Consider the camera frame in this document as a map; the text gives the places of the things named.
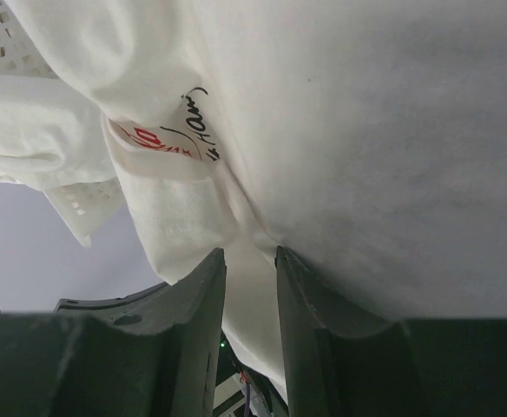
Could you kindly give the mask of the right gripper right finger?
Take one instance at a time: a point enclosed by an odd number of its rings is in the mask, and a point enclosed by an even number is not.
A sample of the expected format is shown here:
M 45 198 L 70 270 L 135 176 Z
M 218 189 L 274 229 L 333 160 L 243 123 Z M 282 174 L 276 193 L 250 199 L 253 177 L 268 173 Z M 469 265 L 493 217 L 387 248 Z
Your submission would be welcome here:
M 507 416 L 507 319 L 389 322 L 278 248 L 292 416 Z

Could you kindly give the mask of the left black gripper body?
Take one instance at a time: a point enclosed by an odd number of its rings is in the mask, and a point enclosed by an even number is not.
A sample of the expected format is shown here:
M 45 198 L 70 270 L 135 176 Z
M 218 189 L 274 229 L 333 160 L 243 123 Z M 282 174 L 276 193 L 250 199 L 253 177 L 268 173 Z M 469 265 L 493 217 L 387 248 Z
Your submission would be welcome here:
M 55 313 L 72 321 L 142 324 L 142 308 L 168 287 L 167 283 L 161 283 L 123 297 L 101 300 L 62 298 L 56 305 Z

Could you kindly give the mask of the white red-print t-shirt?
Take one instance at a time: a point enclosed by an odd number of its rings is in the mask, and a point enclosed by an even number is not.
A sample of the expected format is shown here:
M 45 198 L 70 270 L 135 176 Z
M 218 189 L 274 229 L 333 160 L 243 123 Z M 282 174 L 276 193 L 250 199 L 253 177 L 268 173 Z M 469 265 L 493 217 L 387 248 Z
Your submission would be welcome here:
M 223 328 L 286 388 L 273 259 L 382 318 L 507 317 L 507 1 L 13 1 L 97 104 L 167 283 L 223 248 Z

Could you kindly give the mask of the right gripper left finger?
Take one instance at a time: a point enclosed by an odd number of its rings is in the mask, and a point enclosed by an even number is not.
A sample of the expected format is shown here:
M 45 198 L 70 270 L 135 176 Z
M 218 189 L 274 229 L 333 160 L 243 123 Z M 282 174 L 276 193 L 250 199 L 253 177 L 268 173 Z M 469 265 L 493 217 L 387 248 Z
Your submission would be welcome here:
M 225 284 L 217 248 L 142 324 L 0 314 L 0 416 L 209 416 Z

